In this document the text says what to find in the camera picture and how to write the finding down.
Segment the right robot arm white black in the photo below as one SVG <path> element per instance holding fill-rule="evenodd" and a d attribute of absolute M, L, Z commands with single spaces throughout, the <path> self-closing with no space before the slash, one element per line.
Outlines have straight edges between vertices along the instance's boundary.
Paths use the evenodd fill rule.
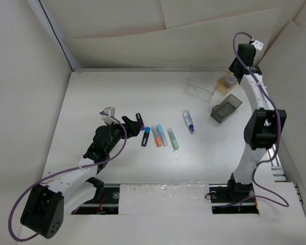
<path fill-rule="evenodd" d="M 258 167 L 265 163 L 264 155 L 273 146 L 279 146 L 286 121 L 285 110 L 279 110 L 266 92 L 261 70 L 253 65 L 254 57 L 262 43 L 234 45 L 236 58 L 229 70 L 243 88 L 252 115 L 244 129 L 245 149 L 240 163 L 228 181 L 225 194 L 233 204 L 253 199 L 254 179 Z"/>

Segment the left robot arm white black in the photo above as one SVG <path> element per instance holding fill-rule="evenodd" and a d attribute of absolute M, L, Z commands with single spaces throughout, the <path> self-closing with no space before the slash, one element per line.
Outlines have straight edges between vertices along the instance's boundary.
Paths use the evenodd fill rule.
<path fill-rule="evenodd" d="M 143 127 L 139 114 L 136 120 L 123 116 L 118 121 L 111 109 L 101 112 L 105 125 L 96 129 L 86 153 L 72 170 L 51 174 L 30 190 L 20 223 L 37 235 L 52 238 L 64 217 L 86 201 L 99 202 L 104 183 L 96 175 L 111 160 L 110 153 L 120 140 L 136 137 Z"/>

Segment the clear spray bottle blue cap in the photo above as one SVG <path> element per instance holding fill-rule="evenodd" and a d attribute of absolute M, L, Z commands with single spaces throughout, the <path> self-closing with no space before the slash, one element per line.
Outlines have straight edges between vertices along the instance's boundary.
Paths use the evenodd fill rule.
<path fill-rule="evenodd" d="M 191 115 L 188 110 L 183 111 L 183 118 L 191 134 L 194 134 L 194 125 Z"/>

